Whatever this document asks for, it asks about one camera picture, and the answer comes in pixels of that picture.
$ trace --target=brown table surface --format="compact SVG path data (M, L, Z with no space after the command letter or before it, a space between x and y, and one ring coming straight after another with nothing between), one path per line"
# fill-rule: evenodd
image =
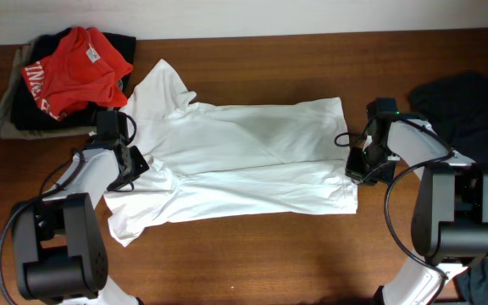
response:
M0 47L0 96L15 49ZM360 131L364 107L375 97L395 97L404 111L406 95L419 84L466 69L488 75L488 30L141 41L128 96L161 58L198 101L293 104L341 97L349 130ZM0 232L11 206L36 195L85 139L0 140ZM394 223L409 247L418 188L411 176L392 196ZM384 192L383 185L359 187L356 215L278 213L166 224L146 229L128 247L108 233L104 203L97 217L110 275L146 304L337 302L371 297L405 261L385 226ZM10 241L3 268L12 295L24 303ZM456 296L451 284L442 293Z

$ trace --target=wooden table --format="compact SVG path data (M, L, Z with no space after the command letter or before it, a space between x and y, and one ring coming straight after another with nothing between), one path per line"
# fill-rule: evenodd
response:
M0 96L15 49L0 47ZM349 130L360 131L364 107L375 97L395 97L404 111L405 96L419 84L466 69L488 75L488 30L142 41L128 96L161 58L198 101L293 104L341 97ZM0 232L10 207L36 195L85 139L0 140ZM409 246L418 188L418 179L408 177L392 197L394 224ZM341 303L371 297L405 260L385 226L384 192L385 186L359 187L356 215L278 213L166 224L146 229L126 248L108 233L103 203L97 217L111 276L146 304ZM10 241L3 259L8 287L24 302ZM442 296L456 297L453 285Z

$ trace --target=black cloth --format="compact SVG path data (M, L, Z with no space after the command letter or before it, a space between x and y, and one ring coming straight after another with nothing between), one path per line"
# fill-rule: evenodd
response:
M453 148L478 164L488 164L487 77L465 72L437 80L413 90L409 101ZM488 304L488 258L459 275L456 282L467 301Z
M58 47L59 41L67 36L70 28L54 35L44 35L36 41L27 65L35 61L52 55ZM113 47L124 57L125 61L133 64L135 57L136 38L118 34L103 33ZM123 89L129 83L130 75L122 78ZM106 108L97 106L95 103L88 103L84 110L70 114L61 122L42 112L35 103L33 96L27 89L24 78L20 78L20 83L14 94L13 107L11 109L10 121L18 130L56 130L76 126L94 126L96 124L97 111Z

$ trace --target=stack of folded clothing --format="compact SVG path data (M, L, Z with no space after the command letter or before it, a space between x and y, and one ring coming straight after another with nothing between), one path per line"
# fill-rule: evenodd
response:
M75 27L24 46L0 102L0 138L93 131L98 111L127 104L135 45L135 37Z

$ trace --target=gray cloth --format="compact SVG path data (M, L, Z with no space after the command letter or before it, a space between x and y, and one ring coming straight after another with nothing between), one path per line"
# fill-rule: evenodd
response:
M17 130L14 124L11 123L10 112L13 105L14 92L18 87L20 77L22 77L20 71L27 62L32 48L33 43L16 50L14 54L13 68L8 79L7 91L3 94L0 102L0 139L37 140L86 135L91 131L95 131L95 126L81 126L62 130Z

